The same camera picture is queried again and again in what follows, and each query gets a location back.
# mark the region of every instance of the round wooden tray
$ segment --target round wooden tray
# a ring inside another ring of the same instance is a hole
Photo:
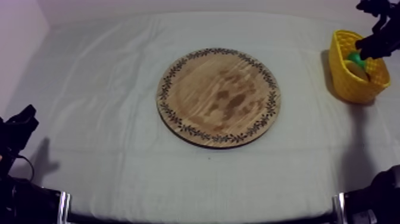
[[[280,91],[269,69],[251,56],[207,48],[178,59],[164,73],[157,107],[183,139],[230,148],[267,131],[278,116]]]

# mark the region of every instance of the dark stain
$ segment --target dark stain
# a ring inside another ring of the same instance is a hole
[[[202,125],[204,123],[203,118],[199,116],[190,117],[189,120],[198,125]]]
[[[249,91],[248,91],[248,93],[249,93],[250,95],[253,95],[253,94],[255,94],[255,92],[256,92],[256,90],[255,90],[255,89],[249,89]]]
[[[242,91],[242,90],[244,90],[245,88],[246,88],[245,85],[240,85],[237,89],[238,89],[238,91]]]
[[[235,108],[240,106],[245,98],[245,94],[239,94],[231,99],[228,105],[226,105],[226,108],[224,110],[224,117],[222,118],[222,120],[229,120],[235,114]]]
[[[239,94],[239,95],[235,96],[233,99],[231,99],[229,101],[228,105],[226,106],[226,109],[230,110],[230,109],[234,109],[235,107],[240,106],[243,103],[243,101],[245,100],[245,98],[246,98],[245,94]]]
[[[235,111],[232,110],[225,110],[224,111],[224,117],[222,118],[222,120],[229,120],[233,115],[235,114]]]
[[[223,130],[224,128],[225,128],[225,126],[219,125],[219,126],[215,127],[213,130],[216,132],[219,132],[219,131]]]
[[[224,75],[224,74],[226,74],[228,72],[229,72],[228,70],[222,70],[222,71],[220,71],[220,74]]]
[[[247,107],[244,107],[242,109],[242,111],[243,111],[244,114],[249,114],[250,113],[250,110]]]
[[[229,91],[228,90],[220,91],[220,92],[217,93],[217,100],[227,99],[228,97],[229,97]]]
[[[233,78],[235,78],[235,77],[234,76],[228,76],[228,77],[225,78],[225,81],[229,81],[229,80],[231,80]]]
[[[232,81],[233,84],[237,83],[241,78],[242,78],[241,75],[239,75],[239,74],[235,75],[235,76],[234,76],[234,79],[233,79],[233,81]]]
[[[210,109],[208,109],[207,113],[205,113],[205,115],[209,116],[216,109],[218,109],[218,104],[212,104]]]
[[[265,98],[261,98],[261,99],[259,99],[258,101],[256,101],[256,102],[257,102],[257,105],[258,105],[258,110],[263,109],[263,107],[264,107],[264,104],[263,104],[264,100],[265,100]]]

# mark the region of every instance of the yellow plastic basket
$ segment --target yellow plastic basket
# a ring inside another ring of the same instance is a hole
[[[351,52],[357,51],[355,42],[362,38],[352,31],[337,30],[333,34],[329,51],[333,87],[343,99],[359,104],[372,101],[390,85],[389,72],[381,58],[376,60],[368,58],[365,62],[365,71],[369,74],[370,81],[357,77],[346,68],[344,59]]]

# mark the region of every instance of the black cable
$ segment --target black cable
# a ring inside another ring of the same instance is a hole
[[[32,175],[30,176],[29,182],[33,181],[33,178],[35,177],[35,168],[31,164],[31,162],[23,155],[18,155],[17,158],[23,158],[25,161],[29,163],[30,168],[32,169]]]

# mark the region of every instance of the floral border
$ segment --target floral border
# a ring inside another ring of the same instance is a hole
[[[186,125],[182,123],[182,119],[179,118],[174,110],[170,108],[170,106],[166,103],[166,99],[168,98],[168,93],[172,85],[172,79],[176,76],[176,73],[180,71],[183,66],[192,59],[196,59],[199,57],[204,57],[209,54],[231,54],[237,55],[243,61],[246,61],[251,66],[259,69],[259,72],[262,74],[263,79],[268,83],[268,86],[272,89],[268,95],[268,103],[266,105],[267,113],[262,114],[261,118],[254,122],[254,124],[247,129],[245,133],[240,133],[238,135],[210,135],[209,133],[203,132],[201,130],[192,127],[191,125]],[[224,49],[224,48],[207,48],[199,51],[195,51],[193,53],[188,54],[184,58],[180,59],[168,72],[168,75],[163,78],[164,83],[161,85],[161,93],[158,95],[160,98],[159,108],[163,111],[167,116],[170,122],[175,123],[180,132],[188,133],[190,136],[197,136],[204,141],[213,141],[216,143],[223,142],[231,142],[231,143],[239,143],[244,141],[246,138],[255,135],[261,128],[266,126],[270,121],[270,118],[276,114],[276,99],[277,99],[277,83],[274,81],[271,71],[268,70],[261,62],[251,58],[250,56],[240,53],[239,51],[232,49]]]

